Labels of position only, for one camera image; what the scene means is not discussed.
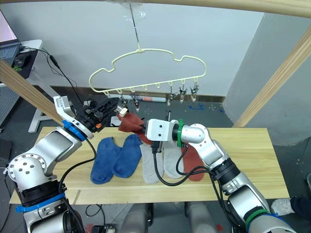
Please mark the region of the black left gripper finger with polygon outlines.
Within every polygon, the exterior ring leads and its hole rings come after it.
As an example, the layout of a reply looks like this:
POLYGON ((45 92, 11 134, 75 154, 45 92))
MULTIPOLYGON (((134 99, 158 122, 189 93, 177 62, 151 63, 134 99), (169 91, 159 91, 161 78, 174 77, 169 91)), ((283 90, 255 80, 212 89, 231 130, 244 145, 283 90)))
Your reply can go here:
POLYGON ((108 98, 96 108, 99 112, 111 112, 115 110, 119 104, 120 98, 108 98))
POLYGON ((116 113, 116 106, 103 108, 103 120, 107 120, 116 113))

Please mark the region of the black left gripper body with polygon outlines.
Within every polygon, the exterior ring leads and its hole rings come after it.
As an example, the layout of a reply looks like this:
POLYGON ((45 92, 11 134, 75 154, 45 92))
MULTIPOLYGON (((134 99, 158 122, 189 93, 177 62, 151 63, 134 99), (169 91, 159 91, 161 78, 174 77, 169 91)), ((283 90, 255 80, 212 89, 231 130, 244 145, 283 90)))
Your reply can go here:
POLYGON ((100 132, 104 128, 106 116, 107 108, 104 105, 93 109, 85 105, 76 112, 76 119, 92 133, 100 132))

